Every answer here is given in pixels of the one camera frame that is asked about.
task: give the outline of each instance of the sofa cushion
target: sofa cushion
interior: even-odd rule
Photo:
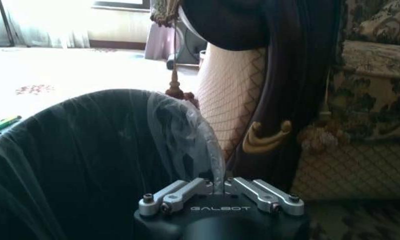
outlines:
[[[265,49],[228,51],[212,44],[199,71],[200,111],[228,160],[247,131],[265,74]]]
[[[400,45],[400,0],[348,0],[348,39]]]
[[[332,117],[352,140],[400,140],[400,46],[347,40],[329,83]]]

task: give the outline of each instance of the screw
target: screw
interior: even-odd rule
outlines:
[[[297,203],[300,201],[300,196],[297,196],[296,194],[291,193],[288,195],[288,200],[292,202],[292,203]]]
[[[150,204],[154,201],[153,195],[150,193],[144,194],[142,200],[145,204]]]
[[[160,206],[160,210],[161,210],[161,212],[162,212],[164,214],[169,214],[172,208],[170,208],[170,206],[169,206],[168,204],[162,203],[161,206]]]

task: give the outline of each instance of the floral upholstery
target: floral upholstery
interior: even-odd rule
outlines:
[[[400,45],[400,0],[348,0],[349,40]]]
[[[400,200],[309,202],[311,240],[400,240]]]
[[[351,139],[400,140],[400,46],[345,41],[329,109]]]
[[[292,191],[307,200],[400,198],[400,46],[345,40],[341,57],[328,87],[332,121],[297,136]]]

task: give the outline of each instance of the white carpet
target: white carpet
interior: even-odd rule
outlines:
[[[164,92],[172,71],[144,52],[113,49],[0,48],[0,119],[22,118],[78,95],[105,89]],[[180,88],[196,94],[197,70],[179,69]],[[26,86],[45,91],[28,93]]]

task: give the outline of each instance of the trash can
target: trash can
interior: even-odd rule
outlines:
[[[213,178],[224,159],[189,102],[105,90],[52,106],[0,136],[0,240],[129,240],[145,193]]]

